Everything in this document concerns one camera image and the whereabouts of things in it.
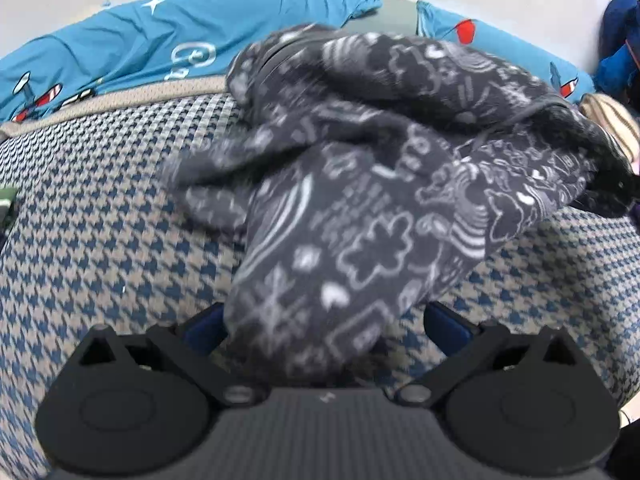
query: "striped cloth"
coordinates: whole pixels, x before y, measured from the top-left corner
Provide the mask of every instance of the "striped cloth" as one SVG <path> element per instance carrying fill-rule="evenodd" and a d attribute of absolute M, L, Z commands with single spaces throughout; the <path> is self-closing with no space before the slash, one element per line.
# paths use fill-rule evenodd
<path fill-rule="evenodd" d="M 625 106 L 606 94 L 585 94 L 580 100 L 581 113 L 602 127 L 619 145 L 638 174 L 640 128 Z"/>

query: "blue cover with airplane print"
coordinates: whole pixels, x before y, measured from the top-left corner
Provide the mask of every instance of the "blue cover with airplane print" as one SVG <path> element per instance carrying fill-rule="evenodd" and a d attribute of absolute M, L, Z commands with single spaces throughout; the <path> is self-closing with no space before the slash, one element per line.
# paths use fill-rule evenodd
<path fill-rule="evenodd" d="M 584 94 L 595 92 L 589 74 L 508 32 L 420 0 L 417 11 L 420 36 L 468 44 L 499 56 L 539 77 L 572 103 L 580 102 Z"/>
<path fill-rule="evenodd" d="M 380 0 L 139 0 L 46 34 L 0 59 L 0 122 L 39 119 L 94 94 L 223 74 L 284 27 L 348 19 Z"/>

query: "houndstooth fabric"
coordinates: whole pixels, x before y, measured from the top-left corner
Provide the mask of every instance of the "houndstooth fabric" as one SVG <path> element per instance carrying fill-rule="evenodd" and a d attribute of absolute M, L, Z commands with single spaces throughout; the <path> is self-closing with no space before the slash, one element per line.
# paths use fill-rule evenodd
<path fill-rule="evenodd" d="M 141 332 L 225 297 L 240 247 L 194 230 L 155 174 L 169 153 L 224 135 L 237 117 L 231 97 L 201 96 L 71 120 L 0 146 L 0 185 L 22 187 L 0 253 L 0 466 L 15 479 L 47 471 L 33 417 L 89 326 Z M 622 403 L 640 385 L 639 242 L 626 218 L 565 208 L 476 267 L 444 302 L 516 332 L 564 324 Z M 351 370 L 397 388 L 441 359 L 416 307 Z"/>
<path fill-rule="evenodd" d="M 47 470 L 36 407 L 87 329 L 123 333 L 193 316 L 224 297 L 236 248 L 194 231 L 155 178 L 174 151 L 236 120 L 224 95 L 71 120 L 0 147 L 22 205 L 0 254 L 0 466 Z"/>
<path fill-rule="evenodd" d="M 513 333 L 564 326 L 617 400 L 640 389 L 640 236 L 629 218 L 565 207 L 508 242 L 440 301 L 472 322 Z M 427 339 L 422 308 L 389 326 L 354 373 L 397 388 L 444 355 Z"/>

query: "blue fabric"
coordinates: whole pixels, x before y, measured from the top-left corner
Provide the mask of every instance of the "blue fabric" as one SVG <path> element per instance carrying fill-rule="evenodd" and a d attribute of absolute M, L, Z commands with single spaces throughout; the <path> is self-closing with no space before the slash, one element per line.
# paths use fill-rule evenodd
<path fill-rule="evenodd" d="M 470 44 L 506 59 L 546 81 L 562 97 L 574 103 L 579 102 L 584 94 L 595 92 L 593 81 L 586 72 L 499 28 L 423 1 L 418 1 L 417 10 L 420 36 Z"/>
<path fill-rule="evenodd" d="M 598 65 L 593 81 L 597 88 L 613 97 L 620 96 L 638 72 L 636 62 L 623 43 L 613 55 L 603 59 Z"/>
<path fill-rule="evenodd" d="M 82 91 L 84 98 L 223 74 L 242 48 L 275 30 L 308 22 L 341 27 L 380 5 L 380 0 L 139 0 L 106 9 L 0 60 L 0 121 L 41 118 Z"/>
<path fill-rule="evenodd" d="M 625 43 L 628 33 L 638 30 L 640 0 L 611 0 L 602 17 L 600 59 L 613 56 Z"/>

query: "white star print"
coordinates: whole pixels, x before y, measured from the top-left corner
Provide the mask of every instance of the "white star print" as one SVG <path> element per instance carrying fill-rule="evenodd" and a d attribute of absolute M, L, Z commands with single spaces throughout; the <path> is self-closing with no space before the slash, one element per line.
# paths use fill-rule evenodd
<path fill-rule="evenodd" d="M 147 2 L 146 4 L 142 4 L 143 7 L 149 7 L 149 9 L 151 9 L 151 15 L 154 15 L 154 11 L 156 10 L 156 7 L 158 5 L 160 5 L 162 2 L 164 2 L 164 0 L 151 0 L 150 2 Z"/>

